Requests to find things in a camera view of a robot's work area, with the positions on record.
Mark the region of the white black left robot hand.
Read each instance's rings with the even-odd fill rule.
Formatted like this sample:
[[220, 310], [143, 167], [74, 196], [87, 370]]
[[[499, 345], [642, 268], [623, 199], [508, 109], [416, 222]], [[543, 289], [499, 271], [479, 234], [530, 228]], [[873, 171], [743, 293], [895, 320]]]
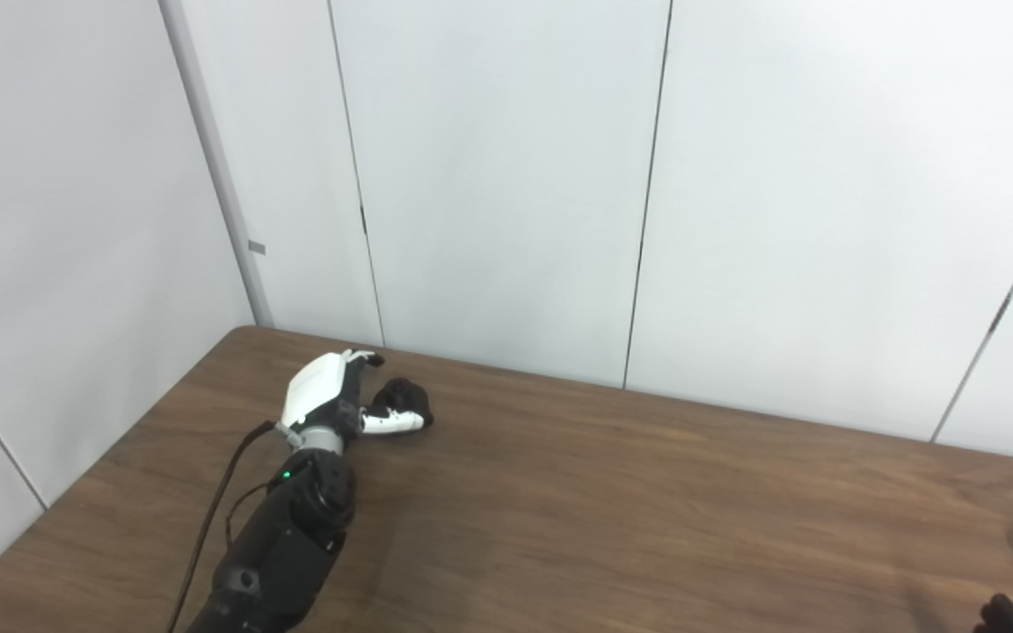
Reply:
[[294, 449], [341, 453], [361, 436], [405, 436], [434, 424], [427, 392], [391, 378], [370, 404], [361, 403], [362, 376], [385, 358], [373, 350], [325, 353], [290, 380], [277, 427]]

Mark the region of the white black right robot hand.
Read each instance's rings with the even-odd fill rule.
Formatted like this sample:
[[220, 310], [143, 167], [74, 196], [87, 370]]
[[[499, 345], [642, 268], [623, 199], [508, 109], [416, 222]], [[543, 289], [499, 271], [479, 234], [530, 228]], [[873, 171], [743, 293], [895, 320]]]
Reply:
[[993, 594], [980, 608], [973, 633], [1013, 633], [1013, 600], [1006, 594]]

